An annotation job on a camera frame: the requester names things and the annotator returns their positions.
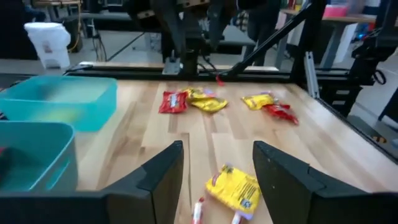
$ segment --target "teal plastic container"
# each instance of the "teal plastic container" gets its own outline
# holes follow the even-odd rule
[[[0,121],[0,147],[9,148],[0,190],[76,190],[74,130],[69,124]]]
[[[0,93],[0,111],[12,121],[59,121],[98,131],[116,110],[113,78],[37,76]]]

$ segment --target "yellow candy wrapper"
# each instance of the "yellow candy wrapper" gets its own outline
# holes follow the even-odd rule
[[[250,220],[261,195],[257,179],[229,165],[206,183],[206,190],[229,208]]]
[[[216,95],[209,89],[188,87],[182,91],[188,93],[187,101],[204,100],[216,97]]]
[[[274,97],[270,94],[244,96],[242,100],[247,104],[250,110],[259,110],[265,105],[274,104]]]
[[[215,113],[223,109],[228,104],[228,102],[221,98],[209,98],[204,100],[191,101],[190,104],[196,106],[203,111]]]

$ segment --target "white bucket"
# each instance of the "white bucket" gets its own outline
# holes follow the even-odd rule
[[[70,34],[62,24],[29,22],[24,27],[44,68],[65,68],[70,65],[67,49]]]

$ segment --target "red tag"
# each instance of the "red tag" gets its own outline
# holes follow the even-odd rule
[[[220,75],[216,75],[216,81],[219,86],[224,86],[224,82],[221,80]]]

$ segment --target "red chip bag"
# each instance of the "red chip bag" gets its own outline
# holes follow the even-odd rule
[[[187,109],[187,92],[163,92],[163,102],[159,108],[160,113],[181,113]]]
[[[296,118],[296,116],[293,115],[293,112],[290,110],[290,105],[265,105],[262,107],[262,109],[267,111],[271,116],[291,121],[296,125],[299,124],[298,119]]]

